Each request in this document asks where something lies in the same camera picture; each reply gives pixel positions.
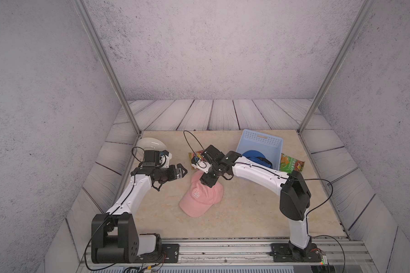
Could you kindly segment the pink baseball cap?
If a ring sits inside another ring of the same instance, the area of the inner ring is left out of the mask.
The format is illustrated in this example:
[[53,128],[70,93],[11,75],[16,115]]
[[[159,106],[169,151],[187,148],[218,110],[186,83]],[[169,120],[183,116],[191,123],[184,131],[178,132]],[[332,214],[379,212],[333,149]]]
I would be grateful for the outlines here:
[[213,205],[222,201],[224,187],[217,182],[211,188],[202,184],[200,178],[204,175],[197,171],[191,179],[190,189],[184,194],[179,202],[179,207],[192,218],[198,218],[205,214]]

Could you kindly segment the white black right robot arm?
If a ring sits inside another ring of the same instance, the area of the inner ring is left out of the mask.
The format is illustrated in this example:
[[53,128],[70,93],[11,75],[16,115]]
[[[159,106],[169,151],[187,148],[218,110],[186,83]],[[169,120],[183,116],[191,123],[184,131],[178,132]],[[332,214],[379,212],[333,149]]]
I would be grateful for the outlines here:
[[288,252],[295,260],[307,257],[312,246],[312,236],[309,235],[307,220],[312,195],[300,172],[277,171],[253,162],[235,151],[229,151],[224,155],[213,145],[208,146],[200,157],[195,155],[191,159],[191,165],[204,172],[200,181],[210,188],[220,177],[226,180],[240,177],[278,195],[280,212],[289,221]]

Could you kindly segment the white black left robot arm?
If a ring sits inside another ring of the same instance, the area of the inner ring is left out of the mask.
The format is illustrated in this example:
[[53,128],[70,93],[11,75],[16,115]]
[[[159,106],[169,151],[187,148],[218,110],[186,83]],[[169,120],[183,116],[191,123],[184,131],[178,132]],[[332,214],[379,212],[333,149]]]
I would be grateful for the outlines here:
[[91,261],[95,264],[146,262],[161,259],[159,234],[139,234],[135,215],[145,195],[156,184],[163,185],[183,178],[187,169],[171,164],[170,152],[145,150],[140,164],[131,172],[127,188],[104,214],[94,216],[91,223]]

